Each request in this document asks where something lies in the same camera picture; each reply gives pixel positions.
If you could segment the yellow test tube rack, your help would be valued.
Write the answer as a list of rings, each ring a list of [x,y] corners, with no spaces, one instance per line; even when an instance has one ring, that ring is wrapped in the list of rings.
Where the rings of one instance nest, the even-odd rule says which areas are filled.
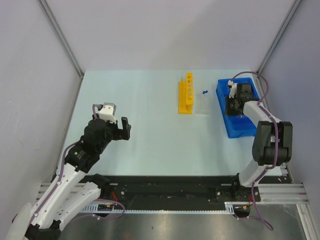
[[[194,105],[194,78],[187,72],[185,78],[178,82],[178,114],[192,114]]]

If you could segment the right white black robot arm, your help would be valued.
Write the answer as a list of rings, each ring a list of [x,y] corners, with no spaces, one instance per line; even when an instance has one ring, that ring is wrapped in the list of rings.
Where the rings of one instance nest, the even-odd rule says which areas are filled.
[[[255,125],[252,160],[238,174],[239,183],[230,188],[231,196],[242,201],[253,187],[275,167],[288,163],[292,158],[293,125],[282,121],[265,108],[250,83],[228,81],[230,93],[225,97],[228,116],[245,116]]]

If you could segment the clear plastic well plate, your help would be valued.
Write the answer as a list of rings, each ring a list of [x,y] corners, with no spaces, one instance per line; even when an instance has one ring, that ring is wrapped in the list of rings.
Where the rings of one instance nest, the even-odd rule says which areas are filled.
[[[211,100],[207,94],[197,94],[195,99],[195,113],[197,115],[209,115],[211,113]]]

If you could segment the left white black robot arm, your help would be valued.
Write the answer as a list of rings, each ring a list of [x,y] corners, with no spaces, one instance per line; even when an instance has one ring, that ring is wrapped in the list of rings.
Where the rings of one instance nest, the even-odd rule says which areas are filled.
[[[121,122],[122,128],[119,128],[117,121],[103,119],[101,114],[89,121],[80,140],[64,150],[60,172],[42,197],[35,205],[27,203],[14,217],[6,239],[57,240],[85,206],[112,195],[110,181],[95,174],[81,190],[68,197],[111,141],[129,140],[131,125],[126,117],[122,117]]]

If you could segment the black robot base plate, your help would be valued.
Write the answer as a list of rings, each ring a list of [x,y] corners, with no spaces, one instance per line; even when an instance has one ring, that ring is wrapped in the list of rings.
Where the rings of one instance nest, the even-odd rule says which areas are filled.
[[[238,176],[107,175],[101,199],[129,210],[221,210],[225,202],[260,201],[258,187],[241,186]]]

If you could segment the blue plastic tray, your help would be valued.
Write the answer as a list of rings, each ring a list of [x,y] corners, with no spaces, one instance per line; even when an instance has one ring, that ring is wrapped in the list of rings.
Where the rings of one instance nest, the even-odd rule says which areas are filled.
[[[241,137],[254,137],[256,134],[256,126],[252,121],[244,116],[228,116],[226,115],[226,97],[230,94],[230,88],[228,87],[229,78],[219,79],[217,81],[216,95],[219,102],[220,110],[222,113],[227,136],[230,139],[236,139]]]

